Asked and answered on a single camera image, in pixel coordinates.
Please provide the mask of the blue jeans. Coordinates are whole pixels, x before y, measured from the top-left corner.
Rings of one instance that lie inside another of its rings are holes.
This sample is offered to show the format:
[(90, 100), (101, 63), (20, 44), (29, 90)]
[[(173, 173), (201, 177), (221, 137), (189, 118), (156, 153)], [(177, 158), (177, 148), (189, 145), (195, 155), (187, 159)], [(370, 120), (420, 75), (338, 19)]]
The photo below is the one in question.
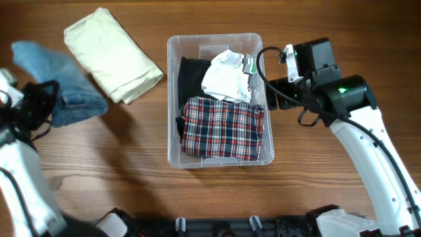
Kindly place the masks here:
[(74, 60), (32, 41), (12, 43), (13, 63), (38, 83), (56, 81), (59, 85), (52, 112), (52, 126), (59, 128), (104, 115), (109, 105), (87, 79)]

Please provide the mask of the white printed t-shirt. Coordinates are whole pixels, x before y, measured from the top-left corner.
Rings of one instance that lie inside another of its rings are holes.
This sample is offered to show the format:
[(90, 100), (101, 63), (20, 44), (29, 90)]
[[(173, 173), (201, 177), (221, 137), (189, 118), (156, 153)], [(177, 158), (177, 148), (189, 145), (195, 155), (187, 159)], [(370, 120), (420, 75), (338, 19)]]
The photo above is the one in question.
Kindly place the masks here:
[(252, 89), (258, 87), (254, 79), (256, 73), (254, 56), (227, 49), (210, 62), (201, 89), (220, 101), (250, 103)]

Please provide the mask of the red blue plaid shirt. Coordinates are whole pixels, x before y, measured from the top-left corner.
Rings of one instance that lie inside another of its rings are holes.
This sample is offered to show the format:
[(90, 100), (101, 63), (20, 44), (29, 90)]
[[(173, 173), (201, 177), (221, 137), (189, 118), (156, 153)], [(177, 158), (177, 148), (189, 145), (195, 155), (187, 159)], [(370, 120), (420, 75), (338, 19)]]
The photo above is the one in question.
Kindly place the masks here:
[(183, 153), (208, 158), (259, 159), (264, 109), (250, 103), (229, 103), (190, 97), (176, 117)]

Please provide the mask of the black garment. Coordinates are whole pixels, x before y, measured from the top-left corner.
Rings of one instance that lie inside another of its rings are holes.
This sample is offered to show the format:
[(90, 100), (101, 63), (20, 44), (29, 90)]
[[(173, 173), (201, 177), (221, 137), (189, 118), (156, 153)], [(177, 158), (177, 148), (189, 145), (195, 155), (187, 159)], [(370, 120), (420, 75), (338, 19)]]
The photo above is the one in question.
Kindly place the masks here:
[(190, 97), (211, 98), (201, 89), (203, 78), (210, 65), (211, 62), (208, 60), (182, 57), (178, 73), (179, 107), (186, 104)]

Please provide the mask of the cream cloth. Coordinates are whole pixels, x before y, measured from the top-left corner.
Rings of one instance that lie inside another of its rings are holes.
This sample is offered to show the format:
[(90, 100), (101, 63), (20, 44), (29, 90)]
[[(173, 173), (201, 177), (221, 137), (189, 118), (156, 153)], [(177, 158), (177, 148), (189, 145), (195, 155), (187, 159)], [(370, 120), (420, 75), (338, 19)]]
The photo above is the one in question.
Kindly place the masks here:
[(66, 28), (64, 42), (115, 103), (131, 103), (164, 76), (108, 9), (99, 7)]

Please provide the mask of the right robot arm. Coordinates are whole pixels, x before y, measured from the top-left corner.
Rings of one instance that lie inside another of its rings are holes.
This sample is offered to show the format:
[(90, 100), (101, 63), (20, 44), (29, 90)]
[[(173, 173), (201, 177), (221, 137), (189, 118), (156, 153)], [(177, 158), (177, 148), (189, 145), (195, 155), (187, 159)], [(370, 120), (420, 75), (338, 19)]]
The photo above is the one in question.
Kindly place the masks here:
[(376, 214), (371, 221), (326, 205), (307, 213), (307, 235), (419, 236), (420, 190), (388, 136), (366, 80), (342, 76), (328, 38), (287, 45), (278, 58), (287, 77), (266, 81), (271, 106), (316, 114), (351, 157)]

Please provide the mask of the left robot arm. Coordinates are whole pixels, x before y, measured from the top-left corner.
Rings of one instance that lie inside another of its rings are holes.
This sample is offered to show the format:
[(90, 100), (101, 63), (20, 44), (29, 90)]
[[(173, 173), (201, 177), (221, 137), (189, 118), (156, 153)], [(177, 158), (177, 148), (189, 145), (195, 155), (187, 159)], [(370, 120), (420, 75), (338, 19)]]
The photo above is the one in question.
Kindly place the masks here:
[(31, 132), (48, 121), (55, 106), (56, 81), (28, 83), (18, 91), (1, 86), (1, 191), (15, 236), (128, 236), (116, 211), (84, 222), (63, 213), (42, 173)]

